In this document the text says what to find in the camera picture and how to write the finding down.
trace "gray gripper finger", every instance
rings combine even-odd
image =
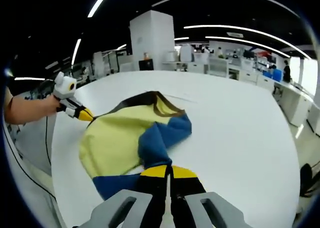
[[[252,228],[243,213],[217,193],[185,196],[196,228]]]
[[[79,228],[140,228],[152,195],[121,190],[94,208],[89,221]]]

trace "human hand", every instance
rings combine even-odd
[[[46,116],[55,114],[57,108],[60,107],[60,102],[56,99],[55,96],[50,95],[49,97],[43,100],[43,108],[45,110]]]

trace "blue bin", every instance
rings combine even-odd
[[[272,74],[267,71],[263,71],[262,74],[266,77],[272,78]]]
[[[275,81],[277,81],[277,82],[281,82],[281,80],[282,80],[282,71],[281,70],[279,70],[279,69],[274,69],[273,70],[273,79],[275,80]]]

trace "sleeve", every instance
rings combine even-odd
[[[12,96],[10,90],[6,87],[5,96],[4,96],[4,99],[5,99],[4,100],[4,107],[7,107],[10,104],[12,98],[13,98],[13,96]]]

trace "yellow cloth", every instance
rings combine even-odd
[[[81,142],[79,158],[91,178],[123,175],[140,163],[139,137],[154,122],[167,124],[182,110],[162,95],[156,104],[122,108],[96,118]]]

